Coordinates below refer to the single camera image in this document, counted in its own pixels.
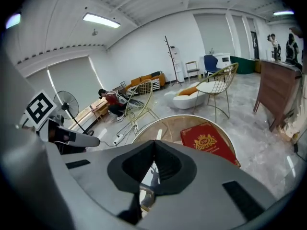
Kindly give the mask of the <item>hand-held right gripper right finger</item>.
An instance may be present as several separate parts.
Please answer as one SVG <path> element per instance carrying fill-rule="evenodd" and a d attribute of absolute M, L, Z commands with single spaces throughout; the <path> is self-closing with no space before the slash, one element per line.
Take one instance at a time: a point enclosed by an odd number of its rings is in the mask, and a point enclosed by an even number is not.
<path fill-rule="evenodd" d="M 146 230 L 228 230 L 245 224 L 223 184 L 237 182 L 266 210 L 276 202 L 273 194 L 258 180 L 231 162 L 211 153 L 172 142 L 164 144 L 192 158 L 197 172 L 194 180 L 179 194 L 158 196 L 141 220 Z"/>

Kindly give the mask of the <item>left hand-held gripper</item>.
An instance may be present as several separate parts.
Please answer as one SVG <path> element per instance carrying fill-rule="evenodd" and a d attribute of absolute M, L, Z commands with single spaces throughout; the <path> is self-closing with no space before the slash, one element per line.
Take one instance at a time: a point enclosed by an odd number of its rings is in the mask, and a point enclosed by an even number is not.
<path fill-rule="evenodd" d="M 57 105 L 44 91 L 40 90 L 27 105 L 21 119 L 22 128 L 34 131 L 43 141 L 73 147 L 97 147 L 99 138 L 72 131 L 50 119 Z"/>

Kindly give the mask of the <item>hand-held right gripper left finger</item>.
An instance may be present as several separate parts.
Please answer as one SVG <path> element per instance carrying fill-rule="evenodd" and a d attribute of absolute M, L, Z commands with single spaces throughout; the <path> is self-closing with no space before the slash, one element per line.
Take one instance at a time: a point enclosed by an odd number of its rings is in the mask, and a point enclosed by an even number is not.
<path fill-rule="evenodd" d="M 130 178 L 115 158 L 148 155 L 153 141 L 117 149 L 61 156 L 56 145 L 45 143 L 50 187 L 47 223 L 54 230 L 154 230 L 156 220 L 142 219 L 140 183 Z"/>

